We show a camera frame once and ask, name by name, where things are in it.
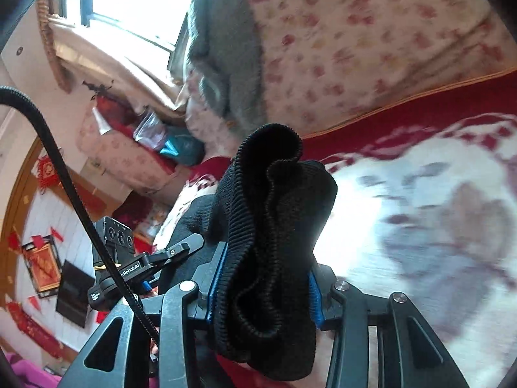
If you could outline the black knit pants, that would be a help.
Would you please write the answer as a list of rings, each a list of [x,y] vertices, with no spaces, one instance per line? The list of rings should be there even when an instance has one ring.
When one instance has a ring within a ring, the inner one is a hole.
[[[204,248],[159,280],[164,293],[226,243],[212,307],[215,350],[277,381],[302,379],[313,368],[309,272],[337,194],[325,167],[301,156],[300,137],[285,125],[247,137],[214,194],[194,199],[174,228],[171,243],[197,233]]]

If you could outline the teal plastic bag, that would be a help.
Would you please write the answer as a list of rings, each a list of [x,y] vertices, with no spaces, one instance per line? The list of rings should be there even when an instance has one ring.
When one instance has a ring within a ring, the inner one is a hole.
[[[187,167],[200,164],[205,156],[205,144],[186,127],[166,124],[152,110],[147,111],[133,131],[133,139],[160,156]]]

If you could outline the red white floral blanket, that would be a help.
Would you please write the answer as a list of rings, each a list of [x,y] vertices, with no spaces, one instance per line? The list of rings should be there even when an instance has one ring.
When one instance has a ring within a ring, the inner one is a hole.
[[[302,159],[337,186],[312,267],[329,266],[365,296],[367,387],[515,386],[515,74],[300,139]],[[155,237],[158,250],[175,244],[177,222],[214,194],[238,149],[199,166]],[[312,371],[295,381],[219,355],[214,339],[213,348],[239,387],[325,387],[334,333],[315,329]]]

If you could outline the grey fleece garment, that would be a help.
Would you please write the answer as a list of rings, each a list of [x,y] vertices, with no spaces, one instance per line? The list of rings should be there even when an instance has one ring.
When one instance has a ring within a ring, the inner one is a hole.
[[[239,137],[266,123],[262,47],[248,0],[192,0],[187,60],[208,107]]]

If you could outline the beige curtain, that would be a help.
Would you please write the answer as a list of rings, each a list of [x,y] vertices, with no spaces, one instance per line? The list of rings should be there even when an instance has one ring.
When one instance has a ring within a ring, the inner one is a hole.
[[[138,114],[151,107],[164,122],[182,124],[181,86],[123,54],[112,38],[52,12],[52,0],[36,0],[38,31],[53,77],[70,93],[91,80],[127,102]]]

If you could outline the floral pink quilt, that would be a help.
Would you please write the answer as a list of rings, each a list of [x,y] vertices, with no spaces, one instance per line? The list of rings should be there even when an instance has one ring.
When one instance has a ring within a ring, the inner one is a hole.
[[[262,47],[266,123],[300,135],[443,86],[516,66],[487,0],[248,0]],[[186,59],[186,124],[208,156],[245,137],[208,107]]]

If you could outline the black wall television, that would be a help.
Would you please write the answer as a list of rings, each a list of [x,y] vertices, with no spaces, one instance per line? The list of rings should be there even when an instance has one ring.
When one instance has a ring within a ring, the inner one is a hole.
[[[93,277],[66,260],[61,269],[56,312],[84,329],[90,309],[88,290],[94,283]]]

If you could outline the red framed wall decoration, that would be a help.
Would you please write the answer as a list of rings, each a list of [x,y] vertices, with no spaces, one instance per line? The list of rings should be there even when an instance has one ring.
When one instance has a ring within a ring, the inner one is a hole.
[[[27,292],[25,286],[32,287],[32,293],[39,299],[53,297],[58,293],[62,274],[62,262],[56,246],[61,242],[60,234],[55,238],[54,228],[46,236],[34,235],[27,243],[15,229],[8,236],[8,248],[17,255],[16,277],[13,282],[14,297]]]

